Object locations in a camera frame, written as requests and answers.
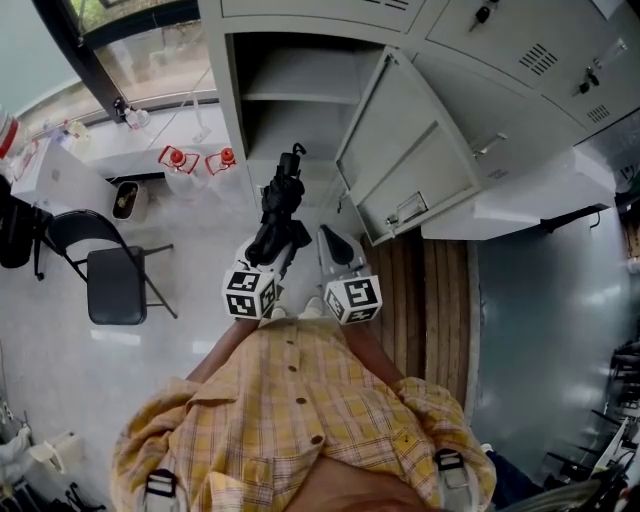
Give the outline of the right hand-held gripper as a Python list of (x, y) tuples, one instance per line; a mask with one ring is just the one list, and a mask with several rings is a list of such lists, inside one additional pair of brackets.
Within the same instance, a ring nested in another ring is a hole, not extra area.
[(352, 236), (323, 224), (317, 232), (326, 311), (340, 325), (372, 320), (379, 314), (382, 293), (363, 247)]

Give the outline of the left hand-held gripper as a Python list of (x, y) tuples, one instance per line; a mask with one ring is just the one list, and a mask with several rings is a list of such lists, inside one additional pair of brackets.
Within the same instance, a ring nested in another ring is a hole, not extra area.
[(224, 276), (222, 297), (226, 312), (234, 317), (262, 320), (270, 315), (277, 301), (276, 278), (282, 280), (294, 258), (294, 249), (284, 247), (275, 260), (275, 273), (264, 272), (253, 265), (248, 254), (254, 239), (248, 238), (235, 253), (235, 263)]

